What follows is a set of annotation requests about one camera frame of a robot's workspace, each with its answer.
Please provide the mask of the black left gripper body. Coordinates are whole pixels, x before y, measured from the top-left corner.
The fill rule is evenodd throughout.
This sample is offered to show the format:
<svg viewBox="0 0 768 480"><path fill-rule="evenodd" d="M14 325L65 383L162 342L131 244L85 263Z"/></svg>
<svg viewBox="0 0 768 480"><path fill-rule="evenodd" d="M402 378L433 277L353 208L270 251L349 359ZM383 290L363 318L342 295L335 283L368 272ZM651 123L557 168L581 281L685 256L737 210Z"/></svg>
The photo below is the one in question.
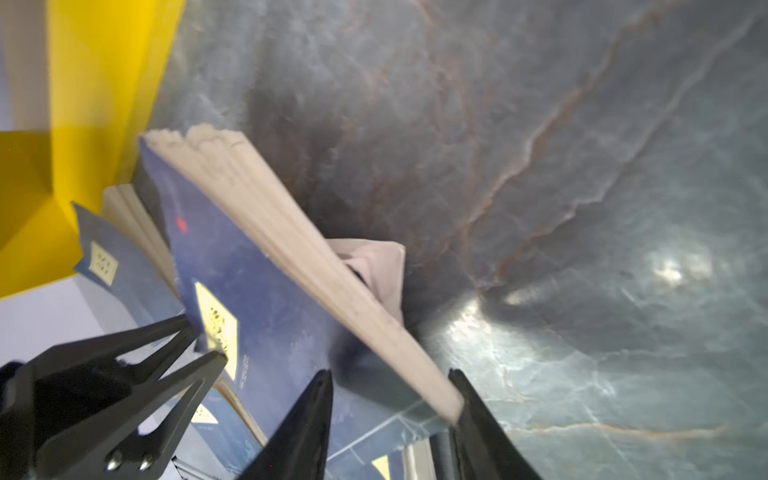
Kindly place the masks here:
<svg viewBox="0 0 768 480"><path fill-rule="evenodd" d="M1 478L38 479L35 467L36 361L1 368Z"/></svg>

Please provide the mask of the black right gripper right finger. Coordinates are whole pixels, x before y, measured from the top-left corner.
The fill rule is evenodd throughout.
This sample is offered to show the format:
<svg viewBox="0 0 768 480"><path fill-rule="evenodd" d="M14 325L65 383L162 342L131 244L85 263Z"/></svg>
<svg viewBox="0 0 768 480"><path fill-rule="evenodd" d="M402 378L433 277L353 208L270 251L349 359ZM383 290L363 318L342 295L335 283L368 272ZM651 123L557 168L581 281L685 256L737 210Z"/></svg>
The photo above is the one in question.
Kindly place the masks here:
<svg viewBox="0 0 768 480"><path fill-rule="evenodd" d="M466 375L459 369L451 369L448 378L465 400L456 425L450 429L458 478L541 480L511 443Z"/></svg>

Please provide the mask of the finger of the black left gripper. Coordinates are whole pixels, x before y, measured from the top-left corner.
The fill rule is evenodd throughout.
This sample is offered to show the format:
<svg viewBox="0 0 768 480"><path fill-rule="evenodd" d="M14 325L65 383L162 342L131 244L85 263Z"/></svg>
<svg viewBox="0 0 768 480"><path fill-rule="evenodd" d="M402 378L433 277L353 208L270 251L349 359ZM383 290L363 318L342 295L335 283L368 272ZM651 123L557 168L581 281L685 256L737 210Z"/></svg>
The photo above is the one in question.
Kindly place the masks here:
<svg viewBox="0 0 768 480"><path fill-rule="evenodd" d="M118 358L167 339L159 350L137 364L121 364ZM36 380L68 372L96 373L128 384L158 379L196 339L185 315L145 327L76 342L56 345L29 361L25 368Z"/></svg>
<svg viewBox="0 0 768 480"><path fill-rule="evenodd" d="M43 443L39 479L158 479L226 357L207 353Z"/></svg>

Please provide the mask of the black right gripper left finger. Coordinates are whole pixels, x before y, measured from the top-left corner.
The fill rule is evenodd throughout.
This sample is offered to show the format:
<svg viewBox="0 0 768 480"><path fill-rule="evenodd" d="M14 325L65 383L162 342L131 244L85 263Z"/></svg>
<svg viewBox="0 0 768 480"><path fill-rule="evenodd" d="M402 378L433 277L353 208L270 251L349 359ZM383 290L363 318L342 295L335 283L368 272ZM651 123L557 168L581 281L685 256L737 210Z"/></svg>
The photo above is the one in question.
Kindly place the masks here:
<svg viewBox="0 0 768 480"><path fill-rule="evenodd" d="M320 370L238 479L324 479L332 404L331 371Z"/></svg>

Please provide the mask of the blue book lowest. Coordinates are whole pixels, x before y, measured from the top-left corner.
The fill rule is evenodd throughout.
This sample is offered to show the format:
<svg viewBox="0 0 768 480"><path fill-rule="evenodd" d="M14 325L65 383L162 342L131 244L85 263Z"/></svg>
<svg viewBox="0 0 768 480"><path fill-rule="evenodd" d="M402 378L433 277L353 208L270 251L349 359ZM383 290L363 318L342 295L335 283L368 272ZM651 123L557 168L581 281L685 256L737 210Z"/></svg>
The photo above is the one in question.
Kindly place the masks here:
<svg viewBox="0 0 768 480"><path fill-rule="evenodd" d="M394 241L354 238L327 239L327 243L385 310L403 325L405 246Z"/></svg>

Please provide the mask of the blue book yellow label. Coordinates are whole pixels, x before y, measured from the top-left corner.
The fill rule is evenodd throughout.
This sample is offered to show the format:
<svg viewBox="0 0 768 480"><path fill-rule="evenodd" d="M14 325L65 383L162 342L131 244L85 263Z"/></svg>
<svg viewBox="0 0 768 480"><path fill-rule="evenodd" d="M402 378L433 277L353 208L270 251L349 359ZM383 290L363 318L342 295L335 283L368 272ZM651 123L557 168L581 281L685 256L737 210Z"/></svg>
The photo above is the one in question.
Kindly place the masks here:
<svg viewBox="0 0 768 480"><path fill-rule="evenodd" d="M184 311L169 247L134 187L103 192L100 212L74 207L82 258L77 282L108 333L147 326ZM217 381L194 413L172 460L185 479L235 479L261 445Z"/></svg>

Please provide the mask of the yellow bookshelf with coloured shelves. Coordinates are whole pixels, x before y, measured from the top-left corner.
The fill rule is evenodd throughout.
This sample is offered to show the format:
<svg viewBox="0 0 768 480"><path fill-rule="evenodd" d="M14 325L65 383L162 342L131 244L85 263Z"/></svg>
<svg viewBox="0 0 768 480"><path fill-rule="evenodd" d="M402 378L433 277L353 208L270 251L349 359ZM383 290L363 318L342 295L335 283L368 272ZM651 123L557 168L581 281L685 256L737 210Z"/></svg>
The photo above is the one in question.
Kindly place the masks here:
<svg viewBox="0 0 768 480"><path fill-rule="evenodd" d="M70 275L74 208L131 178L181 1L1 5L1 293Z"/></svg>

